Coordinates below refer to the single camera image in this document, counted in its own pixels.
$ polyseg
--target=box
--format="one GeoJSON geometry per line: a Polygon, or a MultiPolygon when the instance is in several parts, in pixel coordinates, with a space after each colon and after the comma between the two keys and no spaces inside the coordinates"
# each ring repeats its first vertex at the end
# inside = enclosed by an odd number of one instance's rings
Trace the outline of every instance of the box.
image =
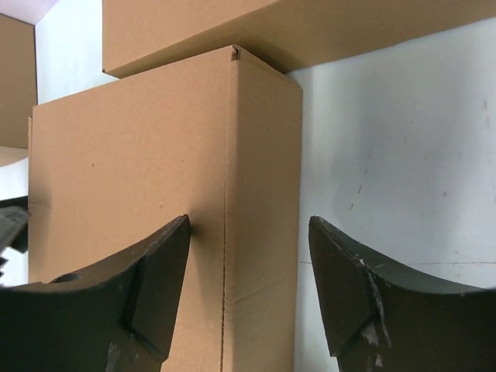
{"type": "Polygon", "coordinates": [[[34,26],[0,14],[0,146],[27,149],[35,104],[34,26]]]}
{"type": "Polygon", "coordinates": [[[33,110],[29,275],[188,213],[174,372],[293,370],[301,89],[228,46],[33,110]]]}
{"type": "Polygon", "coordinates": [[[103,67],[122,78],[235,43],[286,73],[493,16],[493,0],[103,0],[103,67]]]}

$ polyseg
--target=gray metallic object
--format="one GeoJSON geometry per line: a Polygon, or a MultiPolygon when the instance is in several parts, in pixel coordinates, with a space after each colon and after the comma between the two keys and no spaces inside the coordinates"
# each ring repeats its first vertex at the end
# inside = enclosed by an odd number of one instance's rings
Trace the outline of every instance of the gray metallic object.
{"type": "Polygon", "coordinates": [[[309,242],[341,372],[496,371],[496,290],[411,269],[319,217],[309,242]]]}
{"type": "Polygon", "coordinates": [[[189,218],[177,217],[49,284],[0,289],[0,370],[159,372],[169,356],[190,235],[189,218]]]}

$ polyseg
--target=white surface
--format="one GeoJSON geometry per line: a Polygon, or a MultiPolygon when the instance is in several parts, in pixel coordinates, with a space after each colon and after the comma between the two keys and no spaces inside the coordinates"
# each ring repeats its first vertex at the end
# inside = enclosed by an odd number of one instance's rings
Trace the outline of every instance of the white surface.
{"type": "Polygon", "coordinates": [[[115,80],[102,73],[101,0],[60,0],[35,33],[40,104],[115,80]]]}
{"type": "Polygon", "coordinates": [[[337,371],[308,220],[418,270],[496,286],[496,19],[291,74],[304,88],[296,371],[337,371]]]}
{"type": "MultiPolygon", "coordinates": [[[[13,164],[0,167],[0,200],[19,198],[28,195],[28,160],[23,159],[13,164]]],[[[2,257],[8,262],[0,270],[0,284],[6,287],[25,284],[28,281],[28,254],[21,254],[7,248],[2,257]]]]}
{"type": "Polygon", "coordinates": [[[57,0],[0,0],[0,14],[36,25],[57,0]]]}

